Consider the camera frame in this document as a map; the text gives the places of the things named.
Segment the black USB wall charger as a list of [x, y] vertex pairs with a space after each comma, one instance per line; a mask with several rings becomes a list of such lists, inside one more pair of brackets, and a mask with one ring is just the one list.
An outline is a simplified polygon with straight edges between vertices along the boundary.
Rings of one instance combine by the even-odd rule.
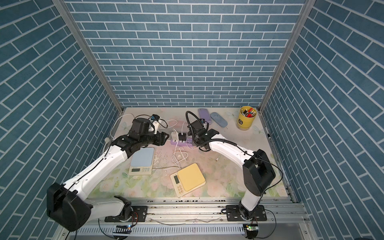
[[187, 140], [187, 134], [185, 134], [185, 133], [179, 133], [178, 137], [179, 137], [180, 142], [186, 142], [186, 140]]

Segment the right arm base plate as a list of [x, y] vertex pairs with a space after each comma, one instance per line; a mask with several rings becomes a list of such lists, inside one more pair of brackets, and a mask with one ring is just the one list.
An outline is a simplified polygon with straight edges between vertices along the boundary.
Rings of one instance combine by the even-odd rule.
[[261, 221], [267, 220], [266, 210], [263, 205], [257, 205], [252, 211], [248, 211], [241, 205], [227, 205], [222, 209], [228, 222]]

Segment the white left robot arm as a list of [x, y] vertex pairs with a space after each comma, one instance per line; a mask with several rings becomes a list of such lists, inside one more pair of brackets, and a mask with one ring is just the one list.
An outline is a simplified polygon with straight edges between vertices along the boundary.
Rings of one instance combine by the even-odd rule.
[[112, 141], [108, 149], [93, 163], [63, 184], [53, 183], [47, 190], [47, 215], [70, 232], [85, 223], [104, 217], [127, 222], [132, 216], [132, 203], [122, 196], [89, 201], [92, 190], [118, 165], [149, 145], [163, 146], [169, 134], [160, 132], [160, 117], [133, 119], [128, 134]]

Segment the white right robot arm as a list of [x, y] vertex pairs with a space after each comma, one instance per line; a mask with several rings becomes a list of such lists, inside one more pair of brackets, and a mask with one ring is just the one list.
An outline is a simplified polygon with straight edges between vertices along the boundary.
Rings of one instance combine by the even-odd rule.
[[263, 150], [252, 151], [243, 148], [227, 140], [218, 131], [205, 127], [200, 119], [194, 122], [187, 120], [187, 123], [189, 135], [197, 147], [208, 152], [217, 152], [242, 169], [246, 192], [239, 208], [244, 217], [250, 219], [263, 194], [276, 177], [274, 165]]

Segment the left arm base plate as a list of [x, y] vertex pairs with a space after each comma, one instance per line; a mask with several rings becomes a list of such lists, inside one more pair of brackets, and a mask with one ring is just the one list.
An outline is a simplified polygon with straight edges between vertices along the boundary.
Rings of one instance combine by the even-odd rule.
[[147, 206], [130, 206], [123, 209], [117, 216], [105, 217], [106, 223], [125, 223], [136, 224], [146, 220], [148, 212]]

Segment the blue electronic kitchen scale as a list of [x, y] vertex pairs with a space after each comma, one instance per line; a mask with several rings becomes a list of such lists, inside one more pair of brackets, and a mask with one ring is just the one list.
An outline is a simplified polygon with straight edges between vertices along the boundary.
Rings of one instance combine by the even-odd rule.
[[153, 171], [154, 148], [141, 148], [132, 155], [129, 176], [151, 175]]

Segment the white USB wall charger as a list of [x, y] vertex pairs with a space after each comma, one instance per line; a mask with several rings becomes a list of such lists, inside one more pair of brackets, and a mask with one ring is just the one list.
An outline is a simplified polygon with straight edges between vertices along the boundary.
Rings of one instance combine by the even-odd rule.
[[177, 131], [173, 131], [173, 132], [171, 133], [171, 137], [172, 137], [172, 141], [173, 141], [173, 142], [177, 143], [177, 142], [179, 141], [179, 134], [178, 134]]

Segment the yellow electronic kitchen scale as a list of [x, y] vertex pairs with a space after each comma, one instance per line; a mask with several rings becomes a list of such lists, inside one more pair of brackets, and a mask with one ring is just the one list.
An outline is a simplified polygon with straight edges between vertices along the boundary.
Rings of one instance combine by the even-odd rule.
[[170, 175], [170, 179], [178, 198], [206, 184], [205, 177], [196, 163]]

